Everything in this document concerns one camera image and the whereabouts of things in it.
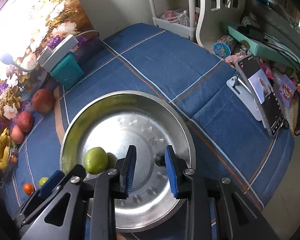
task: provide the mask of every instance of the white cable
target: white cable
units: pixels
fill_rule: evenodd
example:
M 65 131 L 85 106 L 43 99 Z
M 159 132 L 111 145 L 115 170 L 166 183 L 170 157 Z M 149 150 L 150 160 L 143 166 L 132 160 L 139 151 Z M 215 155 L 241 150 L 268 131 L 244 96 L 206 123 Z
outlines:
M 39 66 L 40 64 L 37 62 L 37 64 L 33 67 L 33 68 L 30 68 L 30 69 L 25 69 L 23 67 L 21 67 L 20 65 L 18 65 L 17 63 L 15 62 L 12 62 L 13 65 L 15 65 L 18 69 L 24 71 L 24 72 L 31 72 L 33 71 L 37 66 Z
M 86 33 L 98 33 L 98 37 L 100 37 L 100 33 L 98 31 L 96 31 L 96 30 L 89 30 L 89 31 L 86 31 L 86 32 L 78 34 L 76 36 L 76 38 L 79 37 L 79 36 L 81 36 L 81 35 L 85 35 Z

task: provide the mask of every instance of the metal bowl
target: metal bowl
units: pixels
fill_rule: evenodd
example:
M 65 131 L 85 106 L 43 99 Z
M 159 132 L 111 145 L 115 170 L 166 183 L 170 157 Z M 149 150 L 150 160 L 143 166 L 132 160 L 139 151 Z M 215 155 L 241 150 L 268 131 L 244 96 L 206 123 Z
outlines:
M 72 120 L 62 143 L 60 167 L 68 173 L 75 164 L 83 164 L 89 149 L 102 147 L 111 168 L 125 157 L 129 145 L 135 145 L 132 193 L 127 200 L 115 200 L 116 226 L 121 232 L 143 231 L 169 219 L 183 203 L 170 191 L 166 168 L 154 161 L 169 144 L 188 167 L 195 168 L 191 134 L 170 105 L 143 92 L 114 92 L 92 101 Z M 85 179 L 94 177 L 87 174 Z

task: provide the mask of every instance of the screw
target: screw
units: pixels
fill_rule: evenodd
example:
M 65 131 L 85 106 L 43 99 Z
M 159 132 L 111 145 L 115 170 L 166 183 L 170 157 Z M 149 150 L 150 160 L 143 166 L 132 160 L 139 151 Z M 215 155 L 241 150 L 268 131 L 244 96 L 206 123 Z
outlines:
M 231 182 L 231 179 L 227 178 L 227 177 L 223 177 L 221 178 L 222 183 L 224 184 L 229 184 Z
M 116 169 L 109 169 L 108 170 L 109 175 L 116 175 L 117 173 L 118 173 L 118 171 Z
M 70 181 L 72 184 L 77 184 L 80 181 L 80 178 L 78 176 L 73 176 Z
M 191 169 L 191 168 L 186 169 L 186 170 L 185 170 L 185 174 L 187 174 L 187 175 L 192 175 L 192 174 L 194 174 L 194 169 Z
M 61 185 L 59 185 L 58 187 L 55 188 L 56 191 L 58 191 L 59 189 L 61 189 Z

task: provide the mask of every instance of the green apple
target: green apple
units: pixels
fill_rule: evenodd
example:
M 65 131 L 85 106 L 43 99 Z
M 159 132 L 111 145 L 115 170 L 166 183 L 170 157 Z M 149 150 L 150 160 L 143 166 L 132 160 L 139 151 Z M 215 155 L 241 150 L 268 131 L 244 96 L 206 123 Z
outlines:
M 101 147 L 94 147 L 83 157 L 83 166 L 90 174 L 98 174 L 107 167 L 108 155 Z
M 39 187 L 42 187 L 43 184 L 45 184 L 48 179 L 49 179 L 48 177 L 42 177 L 41 179 L 39 179 L 39 181 L 38 181 Z

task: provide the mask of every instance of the painting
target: painting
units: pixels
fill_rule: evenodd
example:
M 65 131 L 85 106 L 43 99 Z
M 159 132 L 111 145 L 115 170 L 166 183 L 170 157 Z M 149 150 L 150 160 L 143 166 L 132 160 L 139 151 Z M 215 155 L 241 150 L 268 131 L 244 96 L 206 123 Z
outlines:
M 54 49 L 68 35 L 93 30 L 79 0 L 8 0 L 0 11 L 0 54 L 9 53 L 25 69 L 33 68 L 43 49 Z M 72 52 L 93 39 L 78 37 Z M 0 131 L 29 105 L 49 74 L 38 66 L 23 72 L 0 62 Z

